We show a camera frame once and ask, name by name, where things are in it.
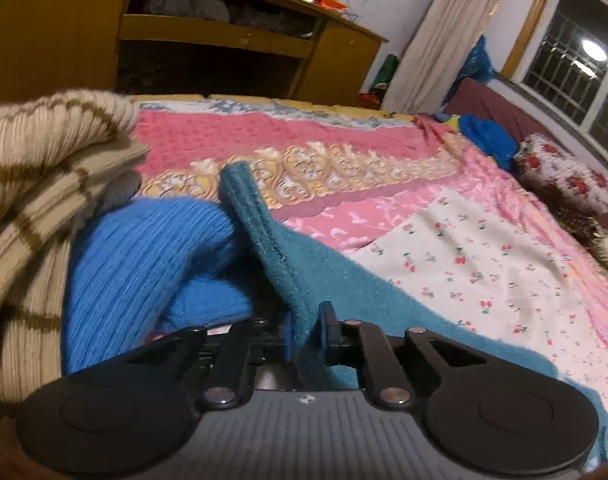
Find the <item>floral red white pillow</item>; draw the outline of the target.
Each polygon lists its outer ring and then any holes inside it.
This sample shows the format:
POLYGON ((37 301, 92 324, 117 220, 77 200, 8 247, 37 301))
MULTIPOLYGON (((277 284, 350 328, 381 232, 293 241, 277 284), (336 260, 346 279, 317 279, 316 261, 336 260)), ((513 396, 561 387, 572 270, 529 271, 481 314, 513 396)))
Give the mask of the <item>floral red white pillow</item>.
POLYGON ((608 179, 543 133, 532 133, 513 157, 522 185, 555 204, 596 217, 608 212, 608 179))

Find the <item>cherry print white bedsheet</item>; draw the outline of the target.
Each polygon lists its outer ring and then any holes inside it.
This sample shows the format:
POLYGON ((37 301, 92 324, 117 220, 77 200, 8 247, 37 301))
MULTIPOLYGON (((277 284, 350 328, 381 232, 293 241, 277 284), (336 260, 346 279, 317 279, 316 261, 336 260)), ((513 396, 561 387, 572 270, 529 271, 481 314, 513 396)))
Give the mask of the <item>cherry print white bedsheet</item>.
POLYGON ((352 258, 450 322, 546 356, 608 411, 608 349, 570 257, 445 192, 352 258))

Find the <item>maroon bench cushion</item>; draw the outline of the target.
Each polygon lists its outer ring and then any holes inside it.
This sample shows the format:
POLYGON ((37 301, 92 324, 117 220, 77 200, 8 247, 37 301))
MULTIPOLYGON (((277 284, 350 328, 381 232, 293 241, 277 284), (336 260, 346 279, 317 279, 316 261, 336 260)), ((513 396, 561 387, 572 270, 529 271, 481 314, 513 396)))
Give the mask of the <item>maroon bench cushion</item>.
MULTIPOLYGON (((591 150, 569 126, 555 120, 526 94, 501 79, 482 84, 466 78, 445 105, 444 112, 497 122, 518 143, 531 133, 546 134, 590 168, 604 174, 608 181, 608 162, 598 152, 591 150)), ((608 212, 599 217, 599 222, 608 229, 608 212)))

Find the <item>teal fuzzy knit sweater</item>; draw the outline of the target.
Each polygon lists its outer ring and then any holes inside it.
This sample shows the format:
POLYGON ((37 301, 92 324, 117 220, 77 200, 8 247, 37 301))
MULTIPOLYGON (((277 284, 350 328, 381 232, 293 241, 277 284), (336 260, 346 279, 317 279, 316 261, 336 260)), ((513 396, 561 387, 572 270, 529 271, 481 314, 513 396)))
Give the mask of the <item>teal fuzzy knit sweater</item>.
POLYGON ((255 259, 254 284, 292 315, 295 391, 253 391, 205 417, 210 479, 576 479, 608 465, 608 412, 546 356, 472 333, 333 248, 272 218, 243 162, 219 200, 255 259), (356 372, 325 364, 319 305, 376 324, 414 390, 379 408, 356 372))

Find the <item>wooden desk cabinet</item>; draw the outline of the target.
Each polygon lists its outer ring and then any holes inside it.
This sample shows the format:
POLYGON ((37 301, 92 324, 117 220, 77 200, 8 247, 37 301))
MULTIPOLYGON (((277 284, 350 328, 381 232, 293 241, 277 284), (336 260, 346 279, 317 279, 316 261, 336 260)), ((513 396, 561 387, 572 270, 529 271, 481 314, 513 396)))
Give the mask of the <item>wooden desk cabinet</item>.
POLYGON ((302 0, 0 0, 0 104, 86 88, 353 105, 382 41, 302 0))

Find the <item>blue cloth near window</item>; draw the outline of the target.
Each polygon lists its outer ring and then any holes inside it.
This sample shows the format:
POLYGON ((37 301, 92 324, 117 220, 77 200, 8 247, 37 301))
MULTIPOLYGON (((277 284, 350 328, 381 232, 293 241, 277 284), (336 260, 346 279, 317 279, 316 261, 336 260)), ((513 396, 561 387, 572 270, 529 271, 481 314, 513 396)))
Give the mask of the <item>blue cloth near window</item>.
POLYGON ((459 117, 458 128, 469 141, 494 159, 500 168, 513 172, 513 157, 519 151, 519 144, 501 125, 465 114, 459 117))

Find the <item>barred window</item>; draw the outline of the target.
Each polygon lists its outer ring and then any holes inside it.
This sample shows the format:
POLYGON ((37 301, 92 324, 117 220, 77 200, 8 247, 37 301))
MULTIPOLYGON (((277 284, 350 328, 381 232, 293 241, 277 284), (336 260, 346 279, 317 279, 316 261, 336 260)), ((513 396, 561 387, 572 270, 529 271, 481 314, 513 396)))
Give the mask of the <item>barred window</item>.
POLYGON ((608 0, 533 0, 500 76, 608 167, 608 0))

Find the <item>pink striped quilt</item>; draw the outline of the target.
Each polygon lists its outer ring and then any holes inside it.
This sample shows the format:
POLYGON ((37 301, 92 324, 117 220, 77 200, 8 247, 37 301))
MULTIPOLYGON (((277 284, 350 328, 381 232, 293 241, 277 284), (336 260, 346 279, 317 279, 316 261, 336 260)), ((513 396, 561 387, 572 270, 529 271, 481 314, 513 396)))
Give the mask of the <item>pink striped quilt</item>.
POLYGON ((608 341, 608 276, 544 204, 454 128, 356 107, 241 96, 141 96, 148 197, 215 200, 226 165, 246 162, 272 214, 354 252, 439 200, 474 200, 566 263, 562 278, 608 341))

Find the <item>beige brown striped sweater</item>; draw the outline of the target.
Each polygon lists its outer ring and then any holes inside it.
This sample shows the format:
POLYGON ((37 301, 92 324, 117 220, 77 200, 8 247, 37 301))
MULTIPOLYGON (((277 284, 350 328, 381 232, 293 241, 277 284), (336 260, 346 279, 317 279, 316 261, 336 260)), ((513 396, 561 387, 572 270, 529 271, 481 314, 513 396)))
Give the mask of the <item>beige brown striped sweater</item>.
POLYGON ((148 148, 136 102, 70 90, 0 105, 0 420, 60 377, 73 242, 86 221, 132 198, 148 148))

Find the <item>bright blue knit sweater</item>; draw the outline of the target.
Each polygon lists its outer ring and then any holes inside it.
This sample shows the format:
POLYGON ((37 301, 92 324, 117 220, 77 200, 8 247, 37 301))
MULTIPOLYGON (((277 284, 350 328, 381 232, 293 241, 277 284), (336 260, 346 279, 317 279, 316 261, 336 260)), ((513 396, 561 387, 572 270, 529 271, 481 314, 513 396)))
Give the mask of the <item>bright blue knit sweater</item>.
POLYGON ((194 198, 138 198, 85 226, 63 307, 66 374, 184 327, 251 316, 234 265, 244 236, 222 208, 194 198))

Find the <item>beige curtain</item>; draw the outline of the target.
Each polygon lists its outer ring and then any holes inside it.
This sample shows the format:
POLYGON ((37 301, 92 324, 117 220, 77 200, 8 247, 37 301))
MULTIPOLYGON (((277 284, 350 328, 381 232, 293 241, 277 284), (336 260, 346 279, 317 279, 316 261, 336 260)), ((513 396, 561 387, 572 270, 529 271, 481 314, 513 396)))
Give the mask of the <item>beige curtain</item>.
POLYGON ((502 0, 433 0, 397 66, 381 108, 438 110, 502 0))

